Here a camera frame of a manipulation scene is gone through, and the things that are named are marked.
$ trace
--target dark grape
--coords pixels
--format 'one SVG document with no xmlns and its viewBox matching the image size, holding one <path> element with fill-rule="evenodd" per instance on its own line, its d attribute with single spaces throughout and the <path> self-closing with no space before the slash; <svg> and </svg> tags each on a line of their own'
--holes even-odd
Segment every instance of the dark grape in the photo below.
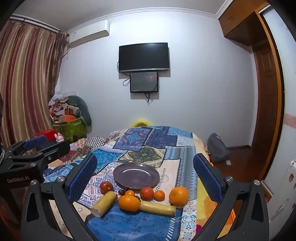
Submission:
<svg viewBox="0 0 296 241">
<path fill-rule="evenodd" d="M 118 194 L 121 195 L 121 196 L 124 195 L 124 194 L 125 194 L 125 190 L 120 189 L 120 190 L 118 191 Z"/>
</svg>

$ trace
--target wall-mounted tv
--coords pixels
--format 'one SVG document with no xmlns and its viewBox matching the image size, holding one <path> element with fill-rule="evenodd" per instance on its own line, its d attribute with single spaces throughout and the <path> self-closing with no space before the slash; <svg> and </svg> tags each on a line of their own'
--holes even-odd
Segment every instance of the wall-mounted tv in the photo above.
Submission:
<svg viewBox="0 0 296 241">
<path fill-rule="evenodd" d="M 119 46 L 119 72 L 169 69 L 168 43 Z"/>
</svg>

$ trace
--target orange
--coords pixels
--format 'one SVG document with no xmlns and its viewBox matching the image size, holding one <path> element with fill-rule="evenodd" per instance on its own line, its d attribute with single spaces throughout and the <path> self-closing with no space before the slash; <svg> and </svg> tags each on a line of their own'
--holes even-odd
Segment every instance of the orange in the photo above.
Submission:
<svg viewBox="0 0 296 241">
<path fill-rule="evenodd" d="M 161 190 L 155 191 L 153 195 L 156 201 L 163 201 L 165 199 L 165 193 Z"/>
<path fill-rule="evenodd" d="M 131 195 L 131 196 L 135 196 L 135 193 L 134 193 L 134 191 L 132 191 L 132 190 L 128 190 L 128 191 L 126 191 L 125 192 L 125 194 L 124 195 Z"/>
<path fill-rule="evenodd" d="M 123 195 L 118 199 L 118 206 L 126 211 L 136 212 L 140 209 L 140 200 L 135 196 Z"/>
<path fill-rule="evenodd" d="M 154 191 L 152 188 L 142 188 L 140 191 L 141 199 L 144 201 L 151 201 L 153 198 Z"/>
<path fill-rule="evenodd" d="M 169 194 L 171 204 L 179 207 L 184 207 L 188 202 L 189 191 L 185 187 L 175 187 Z"/>
</svg>

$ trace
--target peeled corn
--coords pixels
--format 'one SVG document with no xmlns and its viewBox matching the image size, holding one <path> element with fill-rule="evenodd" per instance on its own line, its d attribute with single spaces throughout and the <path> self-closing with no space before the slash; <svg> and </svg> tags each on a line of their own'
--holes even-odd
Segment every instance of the peeled corn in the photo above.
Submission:
<svg viewBox="0 0 296 241">
<path fill-rule="evenodd" d="M 117 194 L 109 191 L 101 197 L 90 209 L 91 213 L 98 218 L 101 218 L 107 212 L 111 205 L 115 202 Z"/>
<path fill-rule="evenodd" d="M 175 216 L 176 207 L 159 203 L 141 201 L 140 210 L 148 213 L 156 213 L 168 216 Z"/>
</svg>

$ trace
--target ceiling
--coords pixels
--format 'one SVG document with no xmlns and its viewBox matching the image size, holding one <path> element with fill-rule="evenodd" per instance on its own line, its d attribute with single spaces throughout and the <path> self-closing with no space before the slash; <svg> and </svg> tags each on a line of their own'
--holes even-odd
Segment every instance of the ceiling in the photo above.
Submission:
<svg viewBox="0 0 296 241">
<path fill-rule="evenodd" d="M 69 30 L 107 14 L 145 7 L 178 7 L 216 14 L 224 2 L 225 0 L 25 0 L 14 13 Z"/>
</svg>

